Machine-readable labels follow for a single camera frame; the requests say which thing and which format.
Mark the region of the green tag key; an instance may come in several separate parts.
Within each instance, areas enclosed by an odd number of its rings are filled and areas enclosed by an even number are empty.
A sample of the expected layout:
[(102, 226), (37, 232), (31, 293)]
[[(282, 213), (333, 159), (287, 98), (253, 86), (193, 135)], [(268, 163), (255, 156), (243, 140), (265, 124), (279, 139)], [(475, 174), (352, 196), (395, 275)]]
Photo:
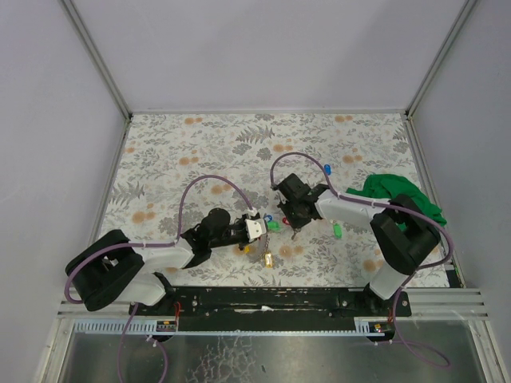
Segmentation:
[(331, 220), (331, 226), (334, 232), (334, 236), (337, 239), (341, 239), (343, 237), (343, 231), (341, 225), (336, 220)]
[(277, 232), (280, 230), (280, 225), (278, 222), (276, 221), (268, 221), (267, 222), (267, 228), (270, 230), (270, 231), (274, 231), (274, 232)]

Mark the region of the yellow tag key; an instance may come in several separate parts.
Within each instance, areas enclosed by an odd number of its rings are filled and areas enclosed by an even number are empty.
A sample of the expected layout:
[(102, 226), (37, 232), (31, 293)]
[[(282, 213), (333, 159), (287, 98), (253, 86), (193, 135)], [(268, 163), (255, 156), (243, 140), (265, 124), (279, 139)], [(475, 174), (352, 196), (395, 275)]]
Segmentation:
[(264, 253), (264, 265), (266, 268), (272, 268), (274, 266), (274, 259), (271, 252), (267, 251)]

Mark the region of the numbered keyring organizer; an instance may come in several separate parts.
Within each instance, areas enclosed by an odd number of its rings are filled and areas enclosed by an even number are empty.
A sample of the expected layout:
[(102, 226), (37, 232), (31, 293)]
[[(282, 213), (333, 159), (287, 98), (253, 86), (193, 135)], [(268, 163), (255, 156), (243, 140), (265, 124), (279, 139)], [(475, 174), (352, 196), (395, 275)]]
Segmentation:
[(255, 242), (249, 245), (248, 258), (252, 263), (256, 263), (262, 259), (268, 248), (268, 234), (262, 235)]

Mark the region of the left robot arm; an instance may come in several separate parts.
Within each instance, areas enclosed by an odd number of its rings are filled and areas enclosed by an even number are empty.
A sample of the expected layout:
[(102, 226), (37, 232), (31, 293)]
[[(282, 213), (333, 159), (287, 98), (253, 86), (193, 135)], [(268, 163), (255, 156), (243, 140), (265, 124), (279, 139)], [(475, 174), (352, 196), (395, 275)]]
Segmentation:
[(163, 269), (197, 267), (216, 248), (243, 249), (266, 234), (260, 214), (244, 214), (231, 221), (222, 208), (212, 209), (172, 243), (133, 243), (123, 231), (112, 230), (66, 265), (65, 296), (90, 312), (123, 298), (154, 306), (168, 293), (160, 275)]

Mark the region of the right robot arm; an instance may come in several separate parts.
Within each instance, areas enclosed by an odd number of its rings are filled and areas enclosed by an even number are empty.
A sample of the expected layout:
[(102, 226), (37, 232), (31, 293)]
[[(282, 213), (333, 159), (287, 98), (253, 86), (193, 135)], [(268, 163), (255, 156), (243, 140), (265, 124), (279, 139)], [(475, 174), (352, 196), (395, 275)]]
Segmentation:
[(403, 194), (390, 200), (336, 194), (326, 184), (312, 188), (294, 173), (272, 189), (283, 197), (278, 208), (296, 231), (325, 219), (373, 233), (385, 262), (368, 289), (382, 300), (396, 293), (441, 239), (435, 222), (426, 221), (414, 201)]

